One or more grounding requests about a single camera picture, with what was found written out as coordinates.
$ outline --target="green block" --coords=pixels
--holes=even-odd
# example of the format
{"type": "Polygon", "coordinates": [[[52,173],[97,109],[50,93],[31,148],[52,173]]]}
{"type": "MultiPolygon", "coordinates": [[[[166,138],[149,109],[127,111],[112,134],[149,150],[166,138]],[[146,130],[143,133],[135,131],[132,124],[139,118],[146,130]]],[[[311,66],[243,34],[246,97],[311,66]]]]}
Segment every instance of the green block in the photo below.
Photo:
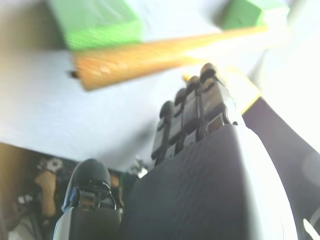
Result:
{"type": "Polygon", "coordinates": [[[143,23],[124,0],[50,0],[49,5],[70,50],[142,40],[143,23]]]}
{"type": "Polygon", "coordinates": [[[289,7],[278,0],[233,0],[223,17],[222,28],[283,25],[288,13],[289,7]]]}

